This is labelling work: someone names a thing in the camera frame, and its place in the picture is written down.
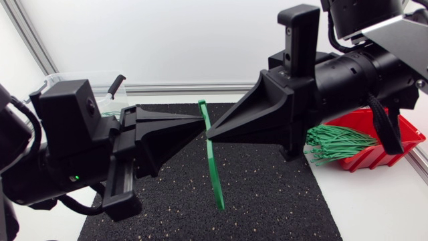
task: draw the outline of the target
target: green zip tie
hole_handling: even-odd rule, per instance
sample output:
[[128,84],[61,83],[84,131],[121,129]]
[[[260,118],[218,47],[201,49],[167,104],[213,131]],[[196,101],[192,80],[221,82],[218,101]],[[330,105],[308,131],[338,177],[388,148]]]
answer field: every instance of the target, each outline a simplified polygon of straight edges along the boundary
[[[211,128],[211,123],[209,122],[209,115],[207,109],[207,103],[205,100],[198,101],[199,110],[205,120],[205,126],[207,131]],[[225,202],[223,200],[223,192],[221,191],[221,184],[219,173],[217,171],[217,166],[215,164],[214,151],[213,151],[213,142],[210,139],[207,139],[207,153],[208,153],[208,167],[209,167],[209,176],[211,177],[211,184],[214,190],[215,201],[219,210],[225,209]]]
[[103,112],[101,113],[101,117],[107,117],[107,116],[120,116],[120,111],[109,111],[109,112]]
[[306,143],[314,147],[305,154],[314,153],[316,159],[310,160],[316,166],[352,157],[373,145],[378,145],[376,139],[354,129],[330,125],[319,125],[308,130]]

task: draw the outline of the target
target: green cable tie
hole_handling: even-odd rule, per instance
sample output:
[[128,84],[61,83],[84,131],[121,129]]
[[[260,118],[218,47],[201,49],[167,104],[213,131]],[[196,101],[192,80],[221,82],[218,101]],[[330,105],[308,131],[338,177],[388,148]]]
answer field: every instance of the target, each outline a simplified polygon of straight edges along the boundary
[[310,162],[311,162],[311,163],[314,163],[314,162],[317,162],[317,161],[320,161],[320,160],[324,160],[324,158],[312,159],[312,160],[310,160]]
[[370,140],[370,139],[363,139],[363,138],[349,138],[349,139],[333,139],[330,142],[337,142],[337,141],[376,141],[376,140]]
[[114,115],[120,115],[120,111],[108,111],[108,112],[101,113],[102,117],[114,116]]
[[343,146],[351,146],[351,147],[354,147],[354,146],[369,146],[369,145],[366,145],[365,143],[353,143],[353,144],[346,144],[346,143],[333,143],[333,144],[331,144],[331,143],[326,143],[326,144],[324,144],[325,146],[329,146],[329,147],[335,147],[335,146],[337,146],[337,147],[343,147]]
[[329,163],[329,162],[331,162],[331,161],[337,161],[337,160],[340,160],[340,159],[342,159],[342,158],[332,158],[332,159],[328,159],[328,160],[326,160],[326,161],[316,163],[316,164],[315,164],[315,166],[317,166],[317,167],[318,167],[318,166],[324,165],[324,164],[326,164],[326,163]]
[[[205,100],[198,101],[199,110],[205,120],[205,126],[207,131],[211,128],[211,123],[209,121],[207,103]],[[210,139],[207,139],[207,153],[208,153],[208,167],[209,167],[209,176],[211,177],[211,184],[214,190],[215,201],[219,210],[225,209],[225,202],[223,200],[223,192],[221,191],[221,184],[219,173],[217,171],[217,166],[215,164],[214,151],[213,151],[213,142]]]

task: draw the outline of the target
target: red bin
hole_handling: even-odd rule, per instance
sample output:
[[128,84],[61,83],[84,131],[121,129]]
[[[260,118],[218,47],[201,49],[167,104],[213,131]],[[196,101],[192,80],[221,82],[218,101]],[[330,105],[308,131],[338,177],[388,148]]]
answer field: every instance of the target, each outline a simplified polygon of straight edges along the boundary
[[[366,133],[379,141],[375,127],[373,126],[373,113],[371,109],[356,110],[340,118],[329,121],[326,125],[349,127]],[[374,169],[379,165],[388,165],[391,167],[413,149],[413,147],[416,147],[418,143],[426,139],[420,131],[402,116],[399,116],[399,126],[401,130],[401,142],[404,147],[403,154],[387,155],[382,145],[367,147],[353,157],[339,160],[342,168],[354,172],[357,169],[365,167]]]

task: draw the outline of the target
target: speckled black mat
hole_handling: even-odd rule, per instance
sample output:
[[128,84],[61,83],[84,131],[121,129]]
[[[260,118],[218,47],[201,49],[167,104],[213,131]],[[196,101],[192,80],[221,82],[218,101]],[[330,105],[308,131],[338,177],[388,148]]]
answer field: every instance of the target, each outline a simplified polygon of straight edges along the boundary
[[[230,106],[208,104],[211,122]],[[145,109],[200,115],[196,104]],[[141,215],[117,223],[105,214],[88,217],[79,240],[341,240],[307,163],[286,163],[276,145],[215,143],[214,149],[225,211],[215,205],[201,134],[157,178],[136,182]]]

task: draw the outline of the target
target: white wall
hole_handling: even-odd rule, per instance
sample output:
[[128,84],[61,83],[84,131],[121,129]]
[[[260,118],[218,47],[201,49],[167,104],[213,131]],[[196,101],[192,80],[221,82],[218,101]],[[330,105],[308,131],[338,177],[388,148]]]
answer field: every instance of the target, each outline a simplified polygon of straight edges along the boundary
[[[61,72],[120,70],[126,83],[255,82],[284,49],[277,14],[319,0],[21,0]],[[318,49],[331,52],[326,14]]]
[[0,84],[22,99],[43,83],[45,76],[3,7],[0,7],[0,32]]

